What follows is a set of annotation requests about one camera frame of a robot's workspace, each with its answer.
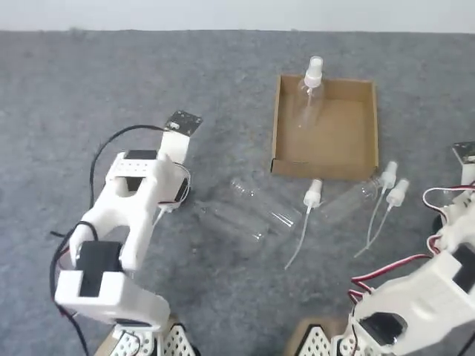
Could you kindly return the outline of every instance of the open box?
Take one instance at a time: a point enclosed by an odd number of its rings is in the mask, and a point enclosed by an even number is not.
[[[301,76],[281,76],[275,97],[271,172],[292,177],[364,180],[378,167],[373,82],[324,79],[324,107],[314,125],[293,118]]]

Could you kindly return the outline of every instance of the clear plastic bottle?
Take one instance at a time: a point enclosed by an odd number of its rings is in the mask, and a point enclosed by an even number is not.
[[[334,200],[323,202],[312,213],[312,225],[316,224],[317,228],[327,228],[341,222],[366,202],[374,202],[378,197],[380,187],[379,178],[372,177],[354,185]]]
[[[316,124],[324,104],[324,85],[321,81],[323,59],[313,56],[305,77],[298,83],[294,101],[294,117],[299,128]]]
[[[244,257],[259,251],[269,235],[266,220],[228,202],[197,201],[194,212],[203,227],[232,239]]]
[[[279,199],[276,193],[259,188],[253,179],[235,177],[231,180],[230,188],[241,205],[267,218],[272,230],[290,234],[302,217],[300,211]]]

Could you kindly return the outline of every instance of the white wall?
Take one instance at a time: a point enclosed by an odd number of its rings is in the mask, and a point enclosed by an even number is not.
[[[0,0],[1,30],[475,33],[474,0]]]

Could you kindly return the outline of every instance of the spray bottle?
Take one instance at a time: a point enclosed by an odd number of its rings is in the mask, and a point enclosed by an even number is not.
[[[294,117],[299,128],[307,128],[318,121],[324,102],[324,85],[321,81],[323,59],[313,56],[305,77],[298,83],[295,94]]]

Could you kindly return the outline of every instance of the spray nozzle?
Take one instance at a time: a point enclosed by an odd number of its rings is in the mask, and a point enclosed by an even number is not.
[[[309,67],[305,73],[304,82],[309,88],[316,88],[321,83],[321,68],[324,60],[321,57],[313,56],[310,59]]]
[[[404,198],[406,197],[406,192],[409,188],[409,181],[405,178],[399,180],[396,187],[394,187],[386,197],[386,201],[389,204],[388,209],[391,209],[393,206],[401,206]]]
[[[314,179],[309,190],[305,193],[304,204],[312,209],[318,207],[321,199],[321,180]]]
[[[386,169],[379,178],[380,183],[383,186],[383,191],[386,189],[392,189],[396,184],[396,171],[398,170],[398,163],[396,161],[389,161]]]

